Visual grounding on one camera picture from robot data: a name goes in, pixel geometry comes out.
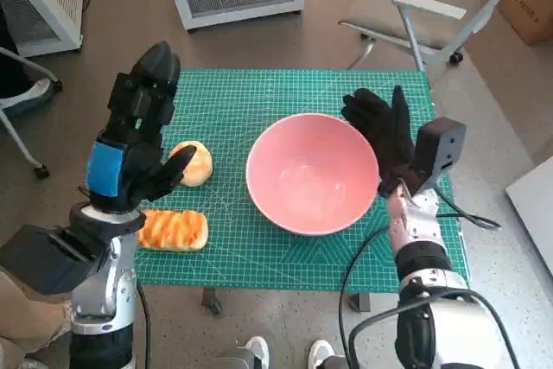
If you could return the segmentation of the black blue-taped left robot hand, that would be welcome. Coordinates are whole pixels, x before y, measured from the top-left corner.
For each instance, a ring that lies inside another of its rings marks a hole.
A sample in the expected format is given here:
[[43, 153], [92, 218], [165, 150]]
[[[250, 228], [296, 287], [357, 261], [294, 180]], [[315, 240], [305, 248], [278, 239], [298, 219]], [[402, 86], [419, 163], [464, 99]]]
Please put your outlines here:
[[181, 73], [179, 57], [165, 41], [149, 48], [111, 90], [106, 127], [97, 135], [86, 169], [91, 204], [108, 213], [135, 210], [179, 185], [196, 147], [187, 145], [162, 161], [162, 127], [173, 117]]

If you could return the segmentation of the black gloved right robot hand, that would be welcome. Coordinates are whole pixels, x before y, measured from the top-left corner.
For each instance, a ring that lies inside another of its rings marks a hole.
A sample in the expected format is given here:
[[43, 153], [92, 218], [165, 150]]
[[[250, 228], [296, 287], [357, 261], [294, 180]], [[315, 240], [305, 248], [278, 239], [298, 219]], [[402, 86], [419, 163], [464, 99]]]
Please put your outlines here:
[[412, 196], [420, 192], [423, 182], [411, 166], [415, 146], [402, 87], [394, 87], [390, 104], [366, 88], [345, 95], [343, 104], [342, 116], [362, 134], [377, 158], [379, 195], [387, 198], [401, 185]]

